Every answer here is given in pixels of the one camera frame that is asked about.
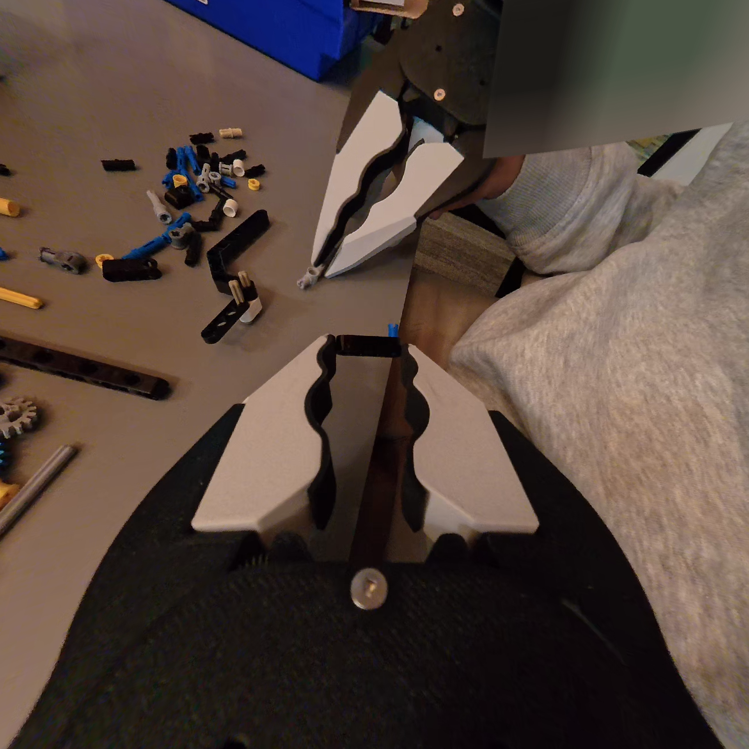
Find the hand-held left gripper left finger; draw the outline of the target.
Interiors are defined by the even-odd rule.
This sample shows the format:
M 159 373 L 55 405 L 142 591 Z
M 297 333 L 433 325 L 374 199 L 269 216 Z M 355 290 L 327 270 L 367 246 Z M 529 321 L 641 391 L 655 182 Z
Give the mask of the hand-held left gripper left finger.
M 191 526 L 196 532 L 327 528 L 336 481 L 324 421 L 332 410 L 335 337 L 322 335 L 248 396 Z

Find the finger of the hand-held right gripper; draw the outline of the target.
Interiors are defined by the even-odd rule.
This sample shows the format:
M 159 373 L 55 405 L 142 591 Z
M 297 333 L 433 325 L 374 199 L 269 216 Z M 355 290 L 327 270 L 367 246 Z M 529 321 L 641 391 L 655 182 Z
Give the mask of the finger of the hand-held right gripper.
M 463 155 L 448 143 L 416 147 L 406 160 L 398 186 L 374 203 L 361 226 L 342 240 L 324 277 L 347 273 L 400 243 L 417 228 L 417 213 L 422 206 L 462 162 Z
M 312 245 L 314 268 L 330 262 L 348 221 L 374 179 L 395 163 L 406 135 L 398 100 L 377 91 L 334 157 Z

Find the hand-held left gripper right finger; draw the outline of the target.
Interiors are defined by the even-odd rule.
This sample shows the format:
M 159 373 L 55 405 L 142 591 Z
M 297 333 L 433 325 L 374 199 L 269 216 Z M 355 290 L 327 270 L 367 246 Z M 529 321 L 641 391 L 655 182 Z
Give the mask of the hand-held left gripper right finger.
M 401 508 L 409 529 L 436 542 L 455 534 L 531 535 L 535 511 L 481 400 L 416 346 L 401 354 L 411 429 Z

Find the black lego piece with blue pin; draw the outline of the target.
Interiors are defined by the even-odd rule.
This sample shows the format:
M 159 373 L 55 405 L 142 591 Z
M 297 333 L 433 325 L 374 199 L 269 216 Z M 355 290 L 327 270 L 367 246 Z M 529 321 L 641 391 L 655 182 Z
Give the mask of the black lego piece with blue pin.
M 401 356 L 398 323 L 387 325 L 386 335 L 342 334 L 335 337 L 335 351 L 341 357 L 396 359 Z

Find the person's right forearm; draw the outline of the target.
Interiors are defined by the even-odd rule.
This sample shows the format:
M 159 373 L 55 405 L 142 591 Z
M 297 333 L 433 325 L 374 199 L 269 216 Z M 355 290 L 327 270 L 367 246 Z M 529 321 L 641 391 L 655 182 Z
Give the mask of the person's right forearm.
M 685 189 L 637 168 L 624 142 L 530 154 L 509 189 L 478 206 L 530 271 L 584 272 L 645 239 Z

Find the black angled lego beam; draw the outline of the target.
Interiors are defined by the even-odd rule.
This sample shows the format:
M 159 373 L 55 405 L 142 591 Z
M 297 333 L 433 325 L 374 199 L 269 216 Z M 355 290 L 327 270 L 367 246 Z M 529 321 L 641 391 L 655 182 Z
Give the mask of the black angled lego beam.
M 232 264 L 269 227 L 268 212 L 265 209 L 259 209 L 208 250 L 206 254 L 208 269 L 214 285 L 221 294 L 231 296 L 229 283 L 238 280 L 238 275 L 230 272 Z

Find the long black lego beam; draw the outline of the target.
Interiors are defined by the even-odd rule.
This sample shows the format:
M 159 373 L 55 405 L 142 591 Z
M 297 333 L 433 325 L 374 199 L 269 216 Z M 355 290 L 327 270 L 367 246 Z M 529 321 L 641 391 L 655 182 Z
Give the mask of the long black lego beam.
M 162 401 L 172 394 L 171 384 L 163 378 L 13 339 L 4 334 L 1 335 L 1 361 L 151 401 Z

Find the blue lego axle pin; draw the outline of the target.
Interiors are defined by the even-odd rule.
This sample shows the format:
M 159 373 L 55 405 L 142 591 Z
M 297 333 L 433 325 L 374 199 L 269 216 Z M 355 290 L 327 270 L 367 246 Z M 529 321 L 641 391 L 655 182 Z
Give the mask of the blue lego axle pin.
M 172 224 L 168 225 L 166 229 L 154 239 L 149 240 L 140 247 L 130 250 L 126 255 L 122 256 L 122 260 L 137 260 L 144 257 L 151 257 L 155 253 L 161 251 L 172 243 L 170 231 L 182 228 L 185 224 L 192 221 L 192 216 L 188 212 L 182 213 Z

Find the grey lego gear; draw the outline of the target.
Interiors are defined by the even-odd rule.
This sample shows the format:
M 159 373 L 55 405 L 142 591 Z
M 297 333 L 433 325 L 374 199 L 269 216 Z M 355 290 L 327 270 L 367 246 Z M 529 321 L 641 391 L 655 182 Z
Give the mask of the grey lego gear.
M 35 428 L 37 406 L 24 398 L 1 401 L 1 436 L 4 439 L 21 436 Z

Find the dark grey lego connector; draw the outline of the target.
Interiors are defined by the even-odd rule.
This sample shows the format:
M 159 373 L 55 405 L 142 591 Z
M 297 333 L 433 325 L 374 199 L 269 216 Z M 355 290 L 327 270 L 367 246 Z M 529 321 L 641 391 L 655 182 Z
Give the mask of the dark grey lego connector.
M 89 267 L 87 259 L 78 252 L 62 251 L 50 247 L 39 249 L 42 263 L 74 275 L 83 274 Z

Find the person's right hand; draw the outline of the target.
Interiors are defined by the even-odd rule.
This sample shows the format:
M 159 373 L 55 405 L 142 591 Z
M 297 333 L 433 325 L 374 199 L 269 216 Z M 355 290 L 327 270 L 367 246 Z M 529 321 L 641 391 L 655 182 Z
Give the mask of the person's right hand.
M 516 181 L 523 167 L 525 155 L 504 156 L 495 160 L 493 168 L 473 192 L 465 195 L 444 207 L 431 212 L 428 217 L 437 220 L 443 214 L 465 208 L 481 201 L 491 201 L 500 198 Z

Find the black beam with pale pins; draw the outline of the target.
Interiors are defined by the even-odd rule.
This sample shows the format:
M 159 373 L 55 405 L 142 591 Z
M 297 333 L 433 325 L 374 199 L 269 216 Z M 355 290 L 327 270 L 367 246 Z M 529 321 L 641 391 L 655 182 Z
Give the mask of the black beam with pale pins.
M 218 343 L 238 322 L 253 323 L 263 311 L 256 284 L 247 271 L 241 270 L 236 278 L 229 281 L 229 291 L 229 304 L 201 331 L 201 338 L 206 344 Z

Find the blue storage box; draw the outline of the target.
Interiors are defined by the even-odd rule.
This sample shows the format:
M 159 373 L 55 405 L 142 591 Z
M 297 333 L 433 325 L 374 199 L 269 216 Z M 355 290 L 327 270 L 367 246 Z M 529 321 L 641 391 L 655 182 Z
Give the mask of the blue storage box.
M 320 82 L 382 16 L 343 1 L 170 1 L 170 5 Z

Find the person's grey clothing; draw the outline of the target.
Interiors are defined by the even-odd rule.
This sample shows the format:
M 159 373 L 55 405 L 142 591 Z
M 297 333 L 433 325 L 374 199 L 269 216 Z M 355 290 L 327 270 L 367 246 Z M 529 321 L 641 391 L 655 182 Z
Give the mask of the person's grey clothing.
M 724 747 L 747 747 L 747 188 L 743 122 L 645 239 L 535 273 L 451 355 L 613 532 Z

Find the white panel with black edge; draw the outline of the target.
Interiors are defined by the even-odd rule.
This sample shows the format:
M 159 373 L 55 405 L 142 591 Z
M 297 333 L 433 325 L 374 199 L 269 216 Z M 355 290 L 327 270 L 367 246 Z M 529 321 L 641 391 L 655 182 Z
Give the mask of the white panel with black edge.
M 674 133 L 640 165 L 638 173 L 687 186 L 706 164 L 732 123 Z

